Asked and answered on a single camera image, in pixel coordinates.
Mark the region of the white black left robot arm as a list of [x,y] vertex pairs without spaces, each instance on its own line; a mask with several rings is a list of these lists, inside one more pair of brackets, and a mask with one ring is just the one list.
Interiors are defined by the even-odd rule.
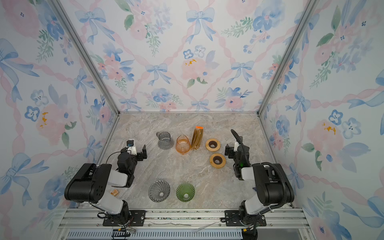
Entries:
[[111,164],[83,164],[65,188],[65,199],[76,203],[89,203],[104,213],[103,225],[127,227],[144,224],[146,211],[131,211],[125,200],[107,192],[107,186],[130,188],[134,181],[137,163],[147,158],[146,146],[137,152],[134,145],[120,151],[118,168]]

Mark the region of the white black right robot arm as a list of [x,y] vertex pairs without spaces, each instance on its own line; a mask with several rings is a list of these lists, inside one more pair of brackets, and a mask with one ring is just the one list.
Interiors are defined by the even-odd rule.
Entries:
[[235,143],[226,145],[225,156],[234,160],[233,169],[240,181],[255,183],[255,195],[239,206],[239,216],[229,217],[236,224],[252,226],[262,223],[265,213],[281,208],[295,199],[294,189],[280,164],[249,161],[249,147]]

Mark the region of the orange glass carafe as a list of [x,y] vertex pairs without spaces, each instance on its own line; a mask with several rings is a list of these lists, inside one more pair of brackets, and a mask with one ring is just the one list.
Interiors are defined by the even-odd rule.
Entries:
[[176,141],[176,151],[182,155],[185,155],[191,149],[191,143],[187,136],[180,135]]

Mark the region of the green glass dripper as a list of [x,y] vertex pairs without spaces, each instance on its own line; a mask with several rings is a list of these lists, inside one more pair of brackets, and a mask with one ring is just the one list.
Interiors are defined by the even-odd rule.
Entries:
[[190,183],[180,184],[176,189],[176,196],[181,202],[189,202],[195,196],[195,188]]

